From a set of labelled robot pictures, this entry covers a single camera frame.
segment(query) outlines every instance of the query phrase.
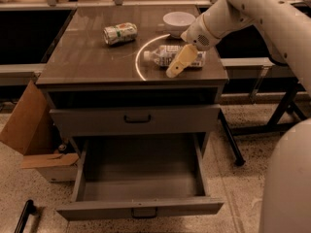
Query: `drawer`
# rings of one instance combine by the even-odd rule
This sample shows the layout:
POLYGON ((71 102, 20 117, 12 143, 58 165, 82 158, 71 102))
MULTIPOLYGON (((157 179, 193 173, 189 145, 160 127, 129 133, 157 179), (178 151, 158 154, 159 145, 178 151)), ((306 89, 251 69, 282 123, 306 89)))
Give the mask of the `drawer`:
POLYGON ((208 132, 220 106, 51 110, 63 137, 208 132))
POLYGON ((68 220, 216 214, 193 134, 88 138, 68 220))

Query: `silver can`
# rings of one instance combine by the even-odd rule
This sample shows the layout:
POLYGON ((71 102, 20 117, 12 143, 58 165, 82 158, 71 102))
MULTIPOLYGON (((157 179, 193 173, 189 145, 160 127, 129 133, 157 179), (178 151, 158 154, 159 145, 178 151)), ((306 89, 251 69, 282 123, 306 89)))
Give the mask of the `silver can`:
POLYGON ((116 26, 105 27, 103 30, 106 44, 126 43, 135 40, 137 27, 131 22, 125 22, 116 26))

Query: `black drawer handle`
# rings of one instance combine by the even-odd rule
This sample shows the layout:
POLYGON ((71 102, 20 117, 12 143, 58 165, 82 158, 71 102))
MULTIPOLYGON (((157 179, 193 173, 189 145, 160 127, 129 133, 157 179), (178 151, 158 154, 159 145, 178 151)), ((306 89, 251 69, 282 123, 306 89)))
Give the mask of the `black drawer handle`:
POLYGON ((134 219, 152 219, 152 218, 156 218, 157 217, 157 208, 155 208, 155 213, 153 215, 150 215, 150 216, 137 216, 137 215, 135 215, 134 208, 132 208, 131 213, 132 213, 132 217, 134 219))
POLYGON ((147 116, 124 116, 124 121, 126 123, 147 123, 152 120, 151 115, 147 116))

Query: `speckled floor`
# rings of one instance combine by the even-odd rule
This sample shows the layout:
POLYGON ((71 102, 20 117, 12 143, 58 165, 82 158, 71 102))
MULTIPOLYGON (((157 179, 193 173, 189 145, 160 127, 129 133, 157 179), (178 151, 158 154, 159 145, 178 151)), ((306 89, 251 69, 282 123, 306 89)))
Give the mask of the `speckled floor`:
MULTIPOLYGON (((307 116, 309 101, 298 103, 307 116)), ((276 104, 230 104, 222 109, 228 123, 248 126, 267 123, 276 104)), ((10 110, 0 113, 0 130, 10 110)), ((282 121, 296 118, 288 115, 282 121)), ((269 157, 280 133, 236 138, 246 163, 233 164, 234 157, 223 128, 218 123, 211 134, 204 167, 213 197, 225 204, 215 216, 176 216, 155 219, 115 219, 66 221, 55 208, 70 201, 73 183, 48 183, 36 170, 21 170, 21 155, 0 143, 0 232, 14 232, 24 203, 32 199, 39 216, 30 216, 24 232, 213 232, 255 233, 259 228, 259 212, 264 175, 269 157)))

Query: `bowl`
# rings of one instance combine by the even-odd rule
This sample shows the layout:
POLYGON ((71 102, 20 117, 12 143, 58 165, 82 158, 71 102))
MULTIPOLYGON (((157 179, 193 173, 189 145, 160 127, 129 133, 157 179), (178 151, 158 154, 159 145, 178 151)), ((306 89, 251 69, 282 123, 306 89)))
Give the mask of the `bowl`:
POLYGON ((180 38, 181 34, 195 21, 195 16, 186 12, 172 12, 166 14, 163 21, 165 32, 172 37, 180 38))

